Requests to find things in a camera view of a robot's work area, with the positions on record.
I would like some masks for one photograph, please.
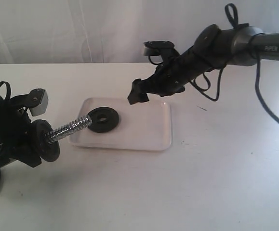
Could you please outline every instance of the clear plastic tray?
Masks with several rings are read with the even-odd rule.
[[[69,136],[72,145],[147,151],[162,151],[171,145],[171,111],[167,103],[150,101],[129,105],[124,99],[89,98],[83,102],[78,117],[97,107],[115,109],[120,116],[118,126],[106,133],[86,128]]]

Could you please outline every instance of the black washer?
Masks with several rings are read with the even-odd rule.
[[[120,122],[118,112],[110,107],[95,108],[88,115],[92,120],[92,124],[88,128],[97,133],[111,131]]]

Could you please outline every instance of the silver threaded rod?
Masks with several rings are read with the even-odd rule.
[[[87,128],[92,124],[90,116],[86,115],[79,119],[72,121],[71,123],[65,124],[61,128],[50,131],[45,134],[45,140],[49,143],[55,143],[75,132],[78,132],[84,128]]]

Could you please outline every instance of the white table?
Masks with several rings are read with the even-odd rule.
[[[131,82],[153,71],[150,64],[11,64],[0,65],[0,81],[10,82],[13,96],[45,88],[49,105],[38,118],[57,127],[85,99],[126,98]],[[190,85],[163,98],[173,125],[164,152],[82,149],[64,139],[56,162],[12,163],[2,171],[0,231],[279,230],[279,125],[259,104],[254,81],[255,67],[230,66],[217,103]],[[279,63],[263,62],[261,86],[279,115]]]

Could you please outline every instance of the white backdrop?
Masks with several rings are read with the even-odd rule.
[[[240,22],[279,32],[279,0],[233,0]],[[190,47],[227,0],[0,0],[0,63],[146,62],[147,40]]]

